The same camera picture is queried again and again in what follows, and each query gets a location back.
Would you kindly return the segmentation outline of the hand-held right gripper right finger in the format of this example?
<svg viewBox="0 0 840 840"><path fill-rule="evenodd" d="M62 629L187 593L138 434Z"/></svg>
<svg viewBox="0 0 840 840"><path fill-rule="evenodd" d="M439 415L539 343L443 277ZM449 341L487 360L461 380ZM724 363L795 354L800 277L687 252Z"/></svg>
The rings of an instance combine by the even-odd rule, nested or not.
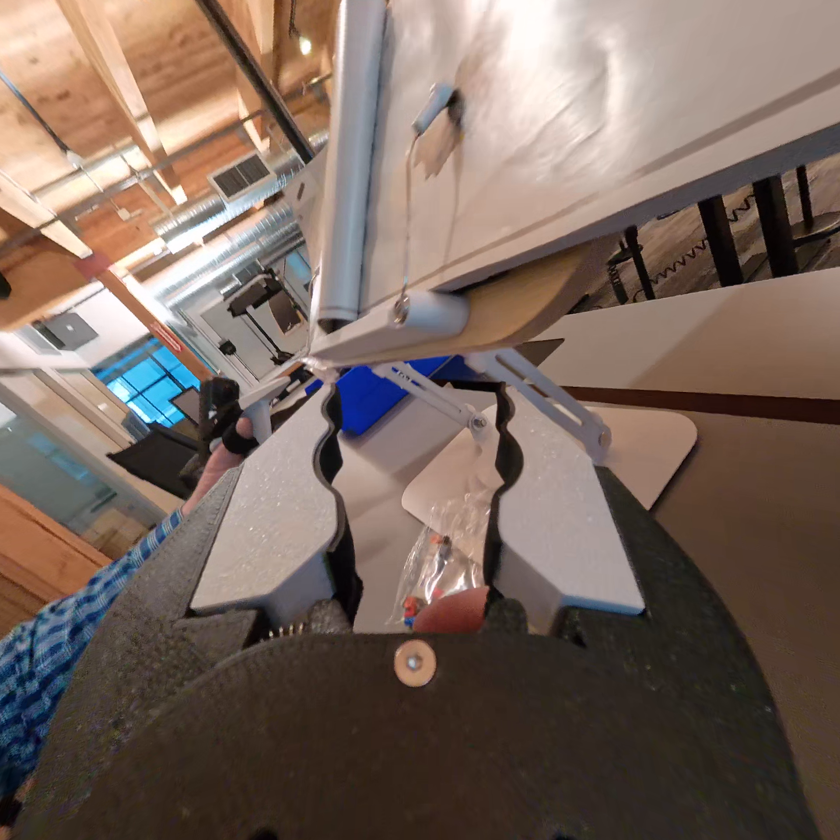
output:
<svg viewBox="0 0 840 840"><path fill-rule="evenodd" d="M500 399L486 582L527 617L580 607L637 616L645 603L597 468L579 443L520 394Z"/></svg>

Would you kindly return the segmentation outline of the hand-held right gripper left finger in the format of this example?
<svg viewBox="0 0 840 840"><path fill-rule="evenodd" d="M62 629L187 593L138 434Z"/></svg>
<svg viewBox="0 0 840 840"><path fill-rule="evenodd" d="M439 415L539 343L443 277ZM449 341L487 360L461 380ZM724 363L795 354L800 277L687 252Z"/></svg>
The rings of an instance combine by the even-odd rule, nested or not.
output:
<svg viewBox="0 0 840 840"><path fill-rule="evenodd" d="M321 601L357 615L363 584L343 499L342 403L322 385L276 431L262 406L250 416L259 442L247 457L217 527L190 607L199 615L257 609L301 621Z"/></svg>

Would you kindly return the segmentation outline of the clear plastic parts bag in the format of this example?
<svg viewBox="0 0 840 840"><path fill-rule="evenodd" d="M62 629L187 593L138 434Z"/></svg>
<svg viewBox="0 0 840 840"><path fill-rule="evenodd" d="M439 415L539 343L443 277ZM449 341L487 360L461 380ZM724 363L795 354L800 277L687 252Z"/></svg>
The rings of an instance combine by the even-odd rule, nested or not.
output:
<svg viewBox="0 0 840 840"><path fill-rule="evenodd" d="M407 555L387 625L413 629L440 599L485 583L485 542L493 490L472 490L433 504Z"/></svg>

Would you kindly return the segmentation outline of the person's left hand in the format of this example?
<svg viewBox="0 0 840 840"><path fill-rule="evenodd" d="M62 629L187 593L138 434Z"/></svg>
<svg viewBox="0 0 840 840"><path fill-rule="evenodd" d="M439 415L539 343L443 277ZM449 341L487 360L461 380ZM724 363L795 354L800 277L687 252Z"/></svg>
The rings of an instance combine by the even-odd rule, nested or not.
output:
<svg viewBox="0 0 840 840"><path fill-rule="evenodd" d="M228 427L212 450L196 488L181 508L182 517L186 518L192 513L228 471L242 465L257 446L251 420L245 415L240 416L233 426Z"/></svg>

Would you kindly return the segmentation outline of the black equipment stand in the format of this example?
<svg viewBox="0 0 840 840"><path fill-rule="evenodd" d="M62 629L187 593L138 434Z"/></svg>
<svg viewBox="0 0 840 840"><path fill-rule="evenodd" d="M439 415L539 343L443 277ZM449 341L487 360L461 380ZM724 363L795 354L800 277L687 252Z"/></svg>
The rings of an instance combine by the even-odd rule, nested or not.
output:
<svg viewBox="0 0 840 840"><path fill-rule="evenodd" d="M218 349L256 379L288 362L303 345L303 313L272 269L226 298L219 318Z"/></svg>

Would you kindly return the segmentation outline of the blue box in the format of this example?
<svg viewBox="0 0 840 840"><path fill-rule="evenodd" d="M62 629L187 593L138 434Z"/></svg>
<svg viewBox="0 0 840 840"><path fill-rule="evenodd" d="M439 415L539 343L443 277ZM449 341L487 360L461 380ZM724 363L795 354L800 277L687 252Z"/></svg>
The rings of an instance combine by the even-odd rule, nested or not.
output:
<svg viewBox="0 0 840 840"><path fill-rule="evenodd" d="M431 379L466 380L471 376L458 355L411 360L409 364ZM349 436L363 435L408 396L399 385L376 375L367 366L345 372L337 382L342 410L342 430Z"/></svg>

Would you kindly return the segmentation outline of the white vent grille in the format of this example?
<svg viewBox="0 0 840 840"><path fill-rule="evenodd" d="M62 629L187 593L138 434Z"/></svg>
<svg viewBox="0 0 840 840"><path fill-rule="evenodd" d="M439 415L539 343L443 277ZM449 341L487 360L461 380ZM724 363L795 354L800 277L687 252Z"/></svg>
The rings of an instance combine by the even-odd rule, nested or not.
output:
<svg viewBox="0 0 840 840"><path fill-rule="evenodd" d="M252 151L209 173L206 179L222 200L230 204L275 176L264 156Z"/></svg>

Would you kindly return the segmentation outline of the black desk leg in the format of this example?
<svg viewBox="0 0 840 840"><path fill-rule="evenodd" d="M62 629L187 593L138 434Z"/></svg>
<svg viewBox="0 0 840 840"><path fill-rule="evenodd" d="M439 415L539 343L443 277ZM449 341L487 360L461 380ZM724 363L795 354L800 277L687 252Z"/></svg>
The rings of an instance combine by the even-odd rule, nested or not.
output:
<svg viewBox="0 0 840 840"><path fill-rule="evenodd" d="M752 191L772 277L798 274L800 268L781 175L753 183Z"/></svg>
<svg viewBox="0 0 840 840"><path fill-rule="evenodd" d="M740 286L744 277L722 195L709 197L697 207L721 287Z"/></svg>

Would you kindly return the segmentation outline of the white book stand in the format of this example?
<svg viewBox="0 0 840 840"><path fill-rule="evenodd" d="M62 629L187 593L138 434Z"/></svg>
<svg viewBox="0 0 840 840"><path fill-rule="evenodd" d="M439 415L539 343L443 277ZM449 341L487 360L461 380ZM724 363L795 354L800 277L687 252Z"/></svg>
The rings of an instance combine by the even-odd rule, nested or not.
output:
<svg viewBox="0 0 840 840"><path fill-rule="evenodd" d="M838 150L838 2L386 2L337 368L530 339L602 241Z"/></svg>

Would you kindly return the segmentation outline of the silver ventilation duct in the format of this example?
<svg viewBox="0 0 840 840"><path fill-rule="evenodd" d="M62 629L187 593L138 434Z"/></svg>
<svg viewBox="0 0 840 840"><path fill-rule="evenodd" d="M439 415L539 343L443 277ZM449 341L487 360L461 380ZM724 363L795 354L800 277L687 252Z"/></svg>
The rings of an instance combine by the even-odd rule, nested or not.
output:
<svg viewBox="0 0 840 840"><path fill-rule="evenodd" d="M226 204L210 191L161 217L152 228L175 262L155 272L144 288L166 306L178 306L222 275L301 240L282 195L303 169L297 152L264 156L276 176Z"/></svg>

